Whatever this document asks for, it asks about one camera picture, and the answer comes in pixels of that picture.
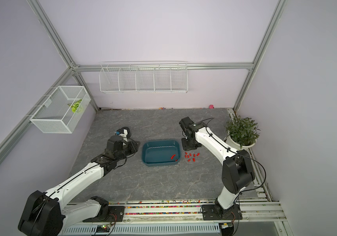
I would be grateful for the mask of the teal plastic storage box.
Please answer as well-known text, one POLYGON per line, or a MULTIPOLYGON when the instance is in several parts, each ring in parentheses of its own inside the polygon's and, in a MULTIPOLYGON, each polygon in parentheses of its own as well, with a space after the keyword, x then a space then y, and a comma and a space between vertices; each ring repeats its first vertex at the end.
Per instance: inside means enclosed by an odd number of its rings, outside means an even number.
POLYGON ((180 159, 180 145, 176 140, 154 140, 143 146, 142 162, 148 167, 176 165, 180 159))

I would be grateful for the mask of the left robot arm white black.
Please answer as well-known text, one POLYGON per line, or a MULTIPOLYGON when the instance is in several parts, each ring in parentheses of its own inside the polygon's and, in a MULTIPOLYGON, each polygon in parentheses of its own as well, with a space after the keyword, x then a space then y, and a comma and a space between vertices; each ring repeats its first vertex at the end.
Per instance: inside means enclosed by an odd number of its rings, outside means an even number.
POLYGON ((101 197, 69 206, 69 202, 95 181, 118 168, 118 161, 126 161, 140 147, 133 139, 121 140, 126 147, 106 149, 76 174, 59 185, 41 192, 33 192, 27 199, 18 230, 27 236, 57 236, 62 230, 84 220, 116 222, 117 217, 109 211, 109 203, 101 197))

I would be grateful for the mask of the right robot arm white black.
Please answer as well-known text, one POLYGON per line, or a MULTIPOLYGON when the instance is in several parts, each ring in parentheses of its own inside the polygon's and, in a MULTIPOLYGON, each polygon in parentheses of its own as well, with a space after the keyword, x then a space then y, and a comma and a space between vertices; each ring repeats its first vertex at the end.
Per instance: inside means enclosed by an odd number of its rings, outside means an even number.
POLYGON ((222 164, 223 189, 216 199, 216 206, 220 210, 229 210, 233 207, 239 194, 255 180, 252 160, 245 150, 237 150, 204 124, 180 125, 185 138, 185 150, 195 150, 198 147, 207 148, 222 164))

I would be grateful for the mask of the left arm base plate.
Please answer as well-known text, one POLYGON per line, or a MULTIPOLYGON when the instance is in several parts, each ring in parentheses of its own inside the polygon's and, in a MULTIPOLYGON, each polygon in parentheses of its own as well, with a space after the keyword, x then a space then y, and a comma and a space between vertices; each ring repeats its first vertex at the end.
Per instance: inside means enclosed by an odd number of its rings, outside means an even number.
POLYGON ((108 205, 101 208, 97 216, 83 220, 83 222, 122 222, 125 207, 122 205, 108 205))

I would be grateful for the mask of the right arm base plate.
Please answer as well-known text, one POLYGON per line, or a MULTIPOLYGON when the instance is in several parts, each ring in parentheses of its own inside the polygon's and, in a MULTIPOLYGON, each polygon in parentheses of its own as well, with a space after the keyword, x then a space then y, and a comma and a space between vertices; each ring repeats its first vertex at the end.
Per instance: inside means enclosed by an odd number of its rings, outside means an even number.
POLYGON ((200 213, 203 215, 203 220, 242 220, 242 213, 240 206, 234 204, 228 209, 223 209, 221 206, 212 205, 202 205, 200 208, 200 213))

